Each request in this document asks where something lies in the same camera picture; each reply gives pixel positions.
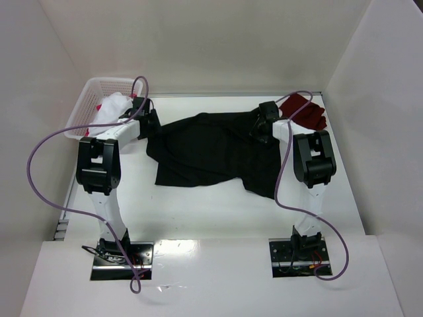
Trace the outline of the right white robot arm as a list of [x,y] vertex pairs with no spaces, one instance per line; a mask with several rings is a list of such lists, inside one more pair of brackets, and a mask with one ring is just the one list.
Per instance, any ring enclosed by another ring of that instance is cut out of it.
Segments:
[[318,250],[321,240],[321,214],[325,190],[336,173],[336,161],[330,134],[315,131],[279,117],[275,102],[258,106],[258,119],[250,135],[264,143],[278,140],[282,155],[282,174],[293,182],[299,196],[289,207],[300,210],[291,234],[291,252],[295,260],[305,260]]

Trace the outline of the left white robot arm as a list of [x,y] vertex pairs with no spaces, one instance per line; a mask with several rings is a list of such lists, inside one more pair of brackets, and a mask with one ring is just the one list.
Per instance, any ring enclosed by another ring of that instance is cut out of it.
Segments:
[[93,136],[80,139],[76,179],[100,217],[100,239],[94,253],[106,261],[124,261],[131,242],[118,205],[117,187],[122,177],[120,151],[131,141],[145,139],[161,131],[161,124],[149,98],[135,96],[132,107],[118,121]]

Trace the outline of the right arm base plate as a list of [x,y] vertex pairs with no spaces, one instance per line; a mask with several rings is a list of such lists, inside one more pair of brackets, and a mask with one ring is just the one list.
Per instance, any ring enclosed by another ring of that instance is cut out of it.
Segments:
[[330,258],[324,240],[318,247],[293,251],[293,245],[288,238],[270,239],[268,241],[273,278],[309,277],[314,276],[314,270],[323,277],[332,276]]

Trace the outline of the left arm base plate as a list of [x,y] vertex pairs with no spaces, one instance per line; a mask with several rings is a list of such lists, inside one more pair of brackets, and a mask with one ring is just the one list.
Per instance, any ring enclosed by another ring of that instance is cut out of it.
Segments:
[[[152,242],[134,242],[128,249],[128,257],[139,273],[141,280],[151,280],[154,244]],[[91,269],[91,281],[125,281],[134,275],[122,253],[103,251],[98,245],[95,249],[88,247],[94,255]]]

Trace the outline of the black t shirt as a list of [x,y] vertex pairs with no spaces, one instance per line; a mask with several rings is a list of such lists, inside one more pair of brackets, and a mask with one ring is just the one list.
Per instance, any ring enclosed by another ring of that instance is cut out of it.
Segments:
[[158,186],[212,186],[235,178],[244,189],[274,198],[280,171],[279,142],[250,136],[259,111],[200,113],[164,125],[149,138],[147,155],[158,164]]

